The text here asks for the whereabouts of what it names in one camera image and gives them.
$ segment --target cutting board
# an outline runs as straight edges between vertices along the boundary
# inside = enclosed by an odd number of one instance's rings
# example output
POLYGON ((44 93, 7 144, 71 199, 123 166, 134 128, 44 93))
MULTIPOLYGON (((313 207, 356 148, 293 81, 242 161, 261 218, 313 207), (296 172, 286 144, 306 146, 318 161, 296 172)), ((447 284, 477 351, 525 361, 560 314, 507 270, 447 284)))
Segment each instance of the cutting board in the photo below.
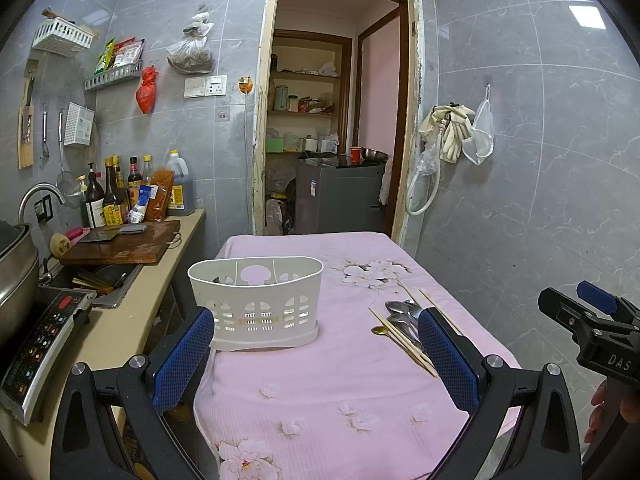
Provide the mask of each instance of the cutting board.
POLYGON ((62 265, 156 264, 180 230, 180 221, 145 222, 146 231, 108 242, 76 244, 59 257, 62 265))

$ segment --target human hand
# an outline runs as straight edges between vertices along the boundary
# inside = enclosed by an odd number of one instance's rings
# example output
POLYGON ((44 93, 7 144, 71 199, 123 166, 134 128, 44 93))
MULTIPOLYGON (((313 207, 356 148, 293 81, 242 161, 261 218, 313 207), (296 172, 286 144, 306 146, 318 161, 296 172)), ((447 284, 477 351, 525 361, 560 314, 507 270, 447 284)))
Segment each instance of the human hand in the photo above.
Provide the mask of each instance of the human hand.
MULTIPOLYGON (((604 397, 607 392, 607 380, 602 381, 591 397, 591 405, 596 408, 589 417, 589 429, 584 435, 584 443, 590 444, 604 418, 604 397)), ((640 390, 630 392, 620 403, 620 415, 630 424, 640 422, 640 390)))

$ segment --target red plastic cup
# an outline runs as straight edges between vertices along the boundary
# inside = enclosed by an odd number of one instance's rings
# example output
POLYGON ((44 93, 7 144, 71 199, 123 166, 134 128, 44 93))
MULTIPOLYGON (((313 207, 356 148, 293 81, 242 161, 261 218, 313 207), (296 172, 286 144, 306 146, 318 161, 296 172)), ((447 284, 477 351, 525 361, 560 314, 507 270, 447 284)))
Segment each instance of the red plastic cup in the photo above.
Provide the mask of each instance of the red plastic cup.
POLYGON ((359 164, 360 163, 360 153, 362 152, 362 148, 360 146, 352 146, 351 147, 351 163, 359 164))

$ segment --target metal screw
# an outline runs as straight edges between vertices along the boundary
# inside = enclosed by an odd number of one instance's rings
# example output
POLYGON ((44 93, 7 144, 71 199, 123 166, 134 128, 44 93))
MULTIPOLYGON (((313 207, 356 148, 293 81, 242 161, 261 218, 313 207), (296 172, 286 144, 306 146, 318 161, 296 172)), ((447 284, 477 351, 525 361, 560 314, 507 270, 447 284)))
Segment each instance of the metal screw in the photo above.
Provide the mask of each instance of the metal screw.
POLYGON ((493 354, 487 356, 486 362, 491 368, 502 368, 502 365, 504 364, 504 361, 499 355, 493 354))
POLYGON ((86 365, 84 363, 76 363, 71 367, 71 373, 73 375, 80 375, 82 372, 84 372, 85 368, 86 365))
POLYGON ((551 375, 560 375, 560 367, 555 363, 549 363, 546 366, 546 371, 548 371, 551 375))
POLYGON ((131 368, 142 368, 146 363, 146 358, 143 355, 134 355, 129 359, 129 366, 131 368))

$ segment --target faucet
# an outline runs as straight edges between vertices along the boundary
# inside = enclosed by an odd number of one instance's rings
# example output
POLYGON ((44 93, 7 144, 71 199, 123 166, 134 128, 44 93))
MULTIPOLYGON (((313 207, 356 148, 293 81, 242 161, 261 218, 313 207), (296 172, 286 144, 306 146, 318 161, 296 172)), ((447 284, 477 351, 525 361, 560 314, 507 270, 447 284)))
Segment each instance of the faucet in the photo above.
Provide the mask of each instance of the faucet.
POLYGON ((56 186, 54 186, 53 184, 48 184, 47 182, 36 184, 24 194, 22 200, 20 201, 20 207, 18 208, 18 224, 24 224, 24 210, 27 207, 27 202, 34 193, 37 193, 39 191, 50 191, 58 197, 58 201, 61 205, 66 204, 64 195, 62 195, 62 192, 56 186))

